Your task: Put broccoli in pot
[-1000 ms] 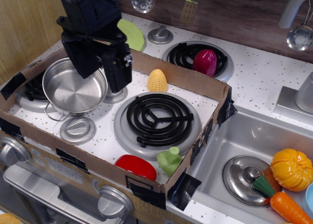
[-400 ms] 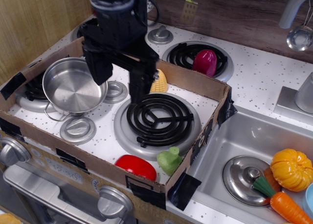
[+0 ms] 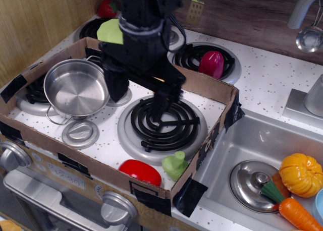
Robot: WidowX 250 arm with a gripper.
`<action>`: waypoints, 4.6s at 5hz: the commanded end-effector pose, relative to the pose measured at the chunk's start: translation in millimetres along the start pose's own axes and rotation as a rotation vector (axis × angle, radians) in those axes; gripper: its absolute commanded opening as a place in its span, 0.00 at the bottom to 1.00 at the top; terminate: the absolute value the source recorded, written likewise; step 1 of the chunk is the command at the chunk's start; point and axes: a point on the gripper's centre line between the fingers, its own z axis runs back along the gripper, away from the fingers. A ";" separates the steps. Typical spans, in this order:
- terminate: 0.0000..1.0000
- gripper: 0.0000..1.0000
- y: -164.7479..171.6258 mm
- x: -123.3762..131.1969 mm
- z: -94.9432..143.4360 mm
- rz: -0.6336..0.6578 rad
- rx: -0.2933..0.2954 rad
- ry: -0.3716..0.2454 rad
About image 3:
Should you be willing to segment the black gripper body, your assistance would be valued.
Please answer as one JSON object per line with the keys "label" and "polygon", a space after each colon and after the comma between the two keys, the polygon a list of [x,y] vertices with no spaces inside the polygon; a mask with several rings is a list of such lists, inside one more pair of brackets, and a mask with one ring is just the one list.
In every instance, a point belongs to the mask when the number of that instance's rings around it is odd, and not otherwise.
{"label": "black gripper body", "polygon": [[185,76],[169,62],[160,36],[139,39],[125,35],[123,44],[101,42],[99,49],[104,67],[114,77],[150,90],[180,90],[185,83]]}

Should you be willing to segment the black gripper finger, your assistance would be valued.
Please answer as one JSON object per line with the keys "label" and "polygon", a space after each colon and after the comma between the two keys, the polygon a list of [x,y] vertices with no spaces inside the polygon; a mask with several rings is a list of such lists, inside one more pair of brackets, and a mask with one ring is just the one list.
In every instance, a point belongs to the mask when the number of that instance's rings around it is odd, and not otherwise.
{"label": "black gripper finger", "polygon": [[129,80],[119,72],[112,71],[103,65],[104,79],[114,102],[118,102],[128,91]]}
{"label": "black gripper finger", "polygon": [[181,87],[169,87],[164,86],[158,88],[158,90],[154,93],[154,98],[151,107],[151,116],[152,120],[157,122],[161,119],[163,113],[167,111],[172,103],[177,103],[182,97],[182,89]]}

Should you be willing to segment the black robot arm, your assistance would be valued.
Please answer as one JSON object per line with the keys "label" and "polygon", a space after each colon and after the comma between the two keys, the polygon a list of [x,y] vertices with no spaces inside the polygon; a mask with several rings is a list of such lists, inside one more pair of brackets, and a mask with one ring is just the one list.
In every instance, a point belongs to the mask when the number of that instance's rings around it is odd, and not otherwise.
{"label": "black robot arm", "polygon": [[168,60],[173,12],[182,0],[122,0],[119,28],[123,44],[100,43],[106,84],[113,101],[128,90],[129,81],[154,92],[150,114],[159,121],[182,94],[185,76]]}

